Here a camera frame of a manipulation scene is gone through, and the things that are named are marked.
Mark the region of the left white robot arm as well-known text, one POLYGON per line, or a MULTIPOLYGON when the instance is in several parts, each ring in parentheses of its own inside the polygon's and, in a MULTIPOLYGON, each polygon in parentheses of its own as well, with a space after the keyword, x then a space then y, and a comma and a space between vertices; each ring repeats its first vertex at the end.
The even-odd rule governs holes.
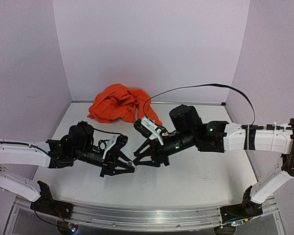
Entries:
POLYGON ((36 202, 44 213, 56 210, 49 186, 33 182, 16 174, 9 174, 5 165, 34 165, 49 169, 72 167, 82 161, 101 168, 100 177, 133 173, 134 163, 122 152, 128 137, 112 133, 109 140, 94 145, 96 128, 85 121, 69 128, 60 140, 19 142, 0 139, 0 188, 13 192, 31 202, 36 202))

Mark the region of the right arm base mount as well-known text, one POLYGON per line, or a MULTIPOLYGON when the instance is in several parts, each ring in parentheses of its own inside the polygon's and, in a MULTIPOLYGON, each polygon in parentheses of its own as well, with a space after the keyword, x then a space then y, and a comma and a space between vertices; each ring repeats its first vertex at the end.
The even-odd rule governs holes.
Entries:
POLYGON ((229 224, 233 221, 251 219, 263 214, 262 204, 257 204, 251 201, 251 189, 252 186, 246 189, 241 203, 222 206, 220 208, 222 224, 229 224))

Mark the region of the orange crumpled garment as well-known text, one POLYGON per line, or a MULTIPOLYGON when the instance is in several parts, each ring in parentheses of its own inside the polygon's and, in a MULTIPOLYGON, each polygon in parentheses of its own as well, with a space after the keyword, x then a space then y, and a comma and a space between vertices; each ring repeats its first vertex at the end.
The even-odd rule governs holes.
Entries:
POLYGON ((130 89, 122 84, 111 85, 99 93, 88 111, 88 118, 100 123, 111 124, 119 119, 134 123, 147 117, 162 125, 151 107, 150 96, 141 89, 130 89))

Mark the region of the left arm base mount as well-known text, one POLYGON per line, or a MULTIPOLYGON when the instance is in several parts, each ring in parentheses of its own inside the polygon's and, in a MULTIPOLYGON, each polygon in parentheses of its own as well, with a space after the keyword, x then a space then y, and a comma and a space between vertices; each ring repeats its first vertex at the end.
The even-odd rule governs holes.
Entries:
POLYGON ((73 204, 53 199, 48 184, 42 181, 37 183, 40 187, 39 198, 31 203, 30 209, 47 215, 70 219, 73 212, 73 204))

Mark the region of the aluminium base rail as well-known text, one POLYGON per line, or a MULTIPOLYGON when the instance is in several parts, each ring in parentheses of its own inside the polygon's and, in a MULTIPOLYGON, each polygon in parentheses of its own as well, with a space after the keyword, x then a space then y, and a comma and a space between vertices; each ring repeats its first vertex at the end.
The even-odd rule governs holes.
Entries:
POLYGON ((8 217, 4 234, 11 235, 21 210, 37 212, 45 217, 78 225, 103 229, 135 232, 195 231, 212 227, 244 226, 252 221, 272 215, 277 235, 284 235, 285 228, 274 196, 270 196, 255 216, 239 218, 238 205, 188 207, 188 208, 114 208, 60 202, 61 214, 50 212, 46 204, 34 208, 35 203, 16 197, 8 217))

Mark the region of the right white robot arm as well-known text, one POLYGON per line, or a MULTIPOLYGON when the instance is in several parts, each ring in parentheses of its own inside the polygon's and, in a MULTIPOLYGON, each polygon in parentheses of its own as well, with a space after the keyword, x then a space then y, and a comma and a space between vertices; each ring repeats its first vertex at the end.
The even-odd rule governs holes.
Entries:
POLYGON ((245 193, 246 200, 262 204, 271 194, 294 178, 294 118, 286 124, 237 124, 228 121, 203 123, 194 106, 180 105, 169 113, 175 130, 165 129, 144 117, 134 123, 146 141, 134 152, 135 165, 160 167, 169 156, 195 146, 200 152, 224 153, 251 150, 281 153, 272 170, 245 193))

